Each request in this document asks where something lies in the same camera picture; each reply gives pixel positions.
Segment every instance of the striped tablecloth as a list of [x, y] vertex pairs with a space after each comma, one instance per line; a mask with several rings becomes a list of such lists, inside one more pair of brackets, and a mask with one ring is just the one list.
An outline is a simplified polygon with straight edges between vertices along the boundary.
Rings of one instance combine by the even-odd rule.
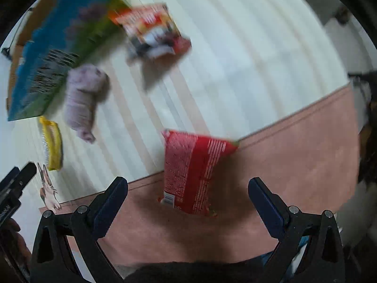
[[[98, 63], [111, 91], [96, 112], [86, 144], [63, 121], [62, 98], [47, 118], [59, 124], [64, 166], [49, 173], [59, 202], [163, 170], [164, 128], [239, 140], [347, 84], [346, 72], [323, 27], [304, 0], [130, 0], [166, 2], [192, 50], [165, 73], [129, 67], [120, 43]], [[19, 165], [43, 162], [38, 120], [16, 121]], [[40, 178], [26, 188], [38, 207]]]

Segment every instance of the yellow object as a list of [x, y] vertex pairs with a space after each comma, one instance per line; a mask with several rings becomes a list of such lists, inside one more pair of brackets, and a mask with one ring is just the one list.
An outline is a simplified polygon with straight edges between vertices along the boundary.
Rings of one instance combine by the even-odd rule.
[[48, 170], [59, 170], [62, 164], [61, 136], [58, 124], [54, 121], [39, 117], [42, 124], [43, 143], [46, 155], [46, 167]]

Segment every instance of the blue gripper pad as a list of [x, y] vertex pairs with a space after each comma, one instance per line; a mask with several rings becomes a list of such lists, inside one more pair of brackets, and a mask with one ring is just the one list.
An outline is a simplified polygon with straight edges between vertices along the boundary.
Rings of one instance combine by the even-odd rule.
[[109, 188], [103, 194], [99, 194], [90, 204], [88, 221], [96, 240], [106, 235], [127, 194], [126, 179], [116, 177]]
[[270, 236], [280, 240], [285, 234], [284, 219], [274, 202], [268, 197], [267, 191], [271, 196], [273, 195], [260, 178], [252, 178], [249, 181], [248, 193], [251, 202], [253, 202]]

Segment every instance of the brown leather mat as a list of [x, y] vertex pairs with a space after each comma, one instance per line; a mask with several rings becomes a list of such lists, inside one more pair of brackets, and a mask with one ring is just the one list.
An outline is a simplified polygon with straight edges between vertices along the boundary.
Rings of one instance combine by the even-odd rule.
[[[287, 205], [303, 212], [337, 211], [356, 185], [359, 144], [351, 88], [241, 141], [218, 164], [212, 206], [217, 218], [160, 205], [163, 174], [129, 184], [129, 195], [99, 243], [113, 264], [197, 260], [238, 262], [273, 250], [272, 239], [247, 194], [259, 176]], [[63, 212], [94, 196], [63, 203]]]

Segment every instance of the metal screw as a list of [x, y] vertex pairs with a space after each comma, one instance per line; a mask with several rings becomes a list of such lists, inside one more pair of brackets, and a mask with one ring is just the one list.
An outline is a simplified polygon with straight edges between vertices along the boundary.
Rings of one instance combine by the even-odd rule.
[[51, 214], [52, 214], [52, 211], [50, 211], [50, 210], [48, 209], [47, 211], [45, 211], [45, 212], [43, 213], [43, 217], [45, 217], [45, 218], [49, 218], [49, 217], [51, 216]]
[[297, 214], [300, 210], [298, 207], [292, 205], [289, 207], [289, 211], [292, 213], [292, 214]]
[[79, 214], [84, 214], [87, 210], [88, 210], [88, 207], [87, 207], [87, 206], [85, 206], [85, 205], [81, 205], [81, 206], [78, 207], [77, 212], [78, 212]]
[[333, 213], [332, 213], [332, 211], [329, 211], [327, 209], [327, 210], [325, 210], [325, 215], [326, 215], [326, 217], [331, 218], [333, 216]]

